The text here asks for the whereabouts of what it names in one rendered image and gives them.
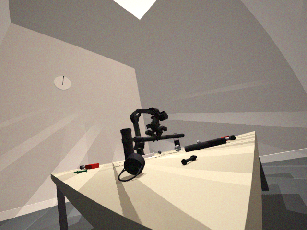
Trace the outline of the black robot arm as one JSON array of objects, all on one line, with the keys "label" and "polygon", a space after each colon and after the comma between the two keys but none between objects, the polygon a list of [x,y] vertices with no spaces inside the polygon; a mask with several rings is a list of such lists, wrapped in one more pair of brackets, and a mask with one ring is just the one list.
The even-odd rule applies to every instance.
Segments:
[{"label": "black robot arm", "polygon": [[[138,113],[138,114],[137,114]],[[154,115],[151,117],[153,120],[150,124],[147,124],[147,129],[152,127],[157,127],[156,121],[163,121],[168,119],[168,115],[165,111],[160,112],[157,108],[149,108],[149,109],[136,109],[136,111],[132,112],[130,115],[130,120],[133,123],[135,136],[141,136],[140,129],[139,129],[139,117],[141,116],[141,113],[148,113],[151,115]],[[135,143],[134,150],[137,151],[138,154],[144,155],[143,149],[144,149],[145,142],[137,142]]]}]

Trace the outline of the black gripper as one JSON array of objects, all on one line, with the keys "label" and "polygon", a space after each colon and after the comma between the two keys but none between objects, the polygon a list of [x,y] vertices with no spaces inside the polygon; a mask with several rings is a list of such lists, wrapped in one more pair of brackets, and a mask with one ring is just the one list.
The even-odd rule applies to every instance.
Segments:
[{"label": "black gripper", "polygon": [[[156,140],[158,141],[160,136],[162,135],[163,131],[167,131],[167,127],[165,127],[163,125],[160,126],[161,124],[158,121],[156,121],[156,124],[157,124],[157,127],[152,127],[151,128],[152,131],[150,131],[150,130],[145,131],[145,134],[149,135],[151,137],[156,136]],[[156,132],[156,134],[154,134],[155,132]]]}]

